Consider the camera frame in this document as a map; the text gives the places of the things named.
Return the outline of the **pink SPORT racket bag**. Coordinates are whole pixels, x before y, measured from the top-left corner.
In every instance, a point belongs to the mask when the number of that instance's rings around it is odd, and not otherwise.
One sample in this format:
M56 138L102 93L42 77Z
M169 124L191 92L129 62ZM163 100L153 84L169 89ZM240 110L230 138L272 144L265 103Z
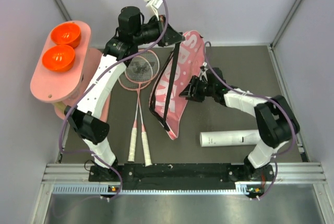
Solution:
M170 98L167 98L167 95L174 62L174 50L170 52L161 68L149 99L150 112L172 140L178 138L181 117L187 105L187 100L180 97L180 93L187 87L193 76L200 74L200 67L205 61L204 40L200 33L191 30L184 33L183 36L185 41L179 47Z

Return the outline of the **white shuttlecock tube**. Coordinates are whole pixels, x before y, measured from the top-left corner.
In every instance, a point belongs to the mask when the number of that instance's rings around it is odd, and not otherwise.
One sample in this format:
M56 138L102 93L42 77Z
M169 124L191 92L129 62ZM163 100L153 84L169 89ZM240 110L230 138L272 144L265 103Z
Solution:
M201 147L256 145L261 140L258 130L201 132Z

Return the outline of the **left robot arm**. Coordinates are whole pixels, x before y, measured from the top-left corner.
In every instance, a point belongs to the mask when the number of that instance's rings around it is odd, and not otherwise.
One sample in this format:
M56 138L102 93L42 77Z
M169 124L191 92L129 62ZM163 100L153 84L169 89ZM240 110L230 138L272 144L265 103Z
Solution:
M155 45L164 47L185 39L170 26L167 11L164 15L153 15L148 22L144 20L138 7L121 9L115 34L106 43L87 89L74 105L64 110L65 119L89 147L87 152L101 167L100 174L109 181L118 176L117 158L107 138L110 126L100 117L115 83L133 58L141 53L139 46L147 44L146 49L150 50Z

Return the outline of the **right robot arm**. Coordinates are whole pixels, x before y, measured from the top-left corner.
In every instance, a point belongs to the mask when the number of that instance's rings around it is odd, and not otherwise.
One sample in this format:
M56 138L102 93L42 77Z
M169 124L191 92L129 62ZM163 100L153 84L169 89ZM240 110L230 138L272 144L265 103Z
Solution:
M203 102L212 97L215 102L238 109L256 119L260 140L244 159L244 175L255 180L263 168L288 141L296 140L300 125L286 98L258 96L228 85L219 68L202 67L199 76L192 76L186 88L179 94L186 100Z

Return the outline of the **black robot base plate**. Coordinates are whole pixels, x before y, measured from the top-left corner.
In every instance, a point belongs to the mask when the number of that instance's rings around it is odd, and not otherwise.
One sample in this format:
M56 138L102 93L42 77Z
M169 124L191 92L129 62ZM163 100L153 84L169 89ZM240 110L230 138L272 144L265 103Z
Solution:
M235 182L262 183L274 176L271 165L251 173L242 163L157 163L148 167L126 163L116 169L126 190L232 189Z

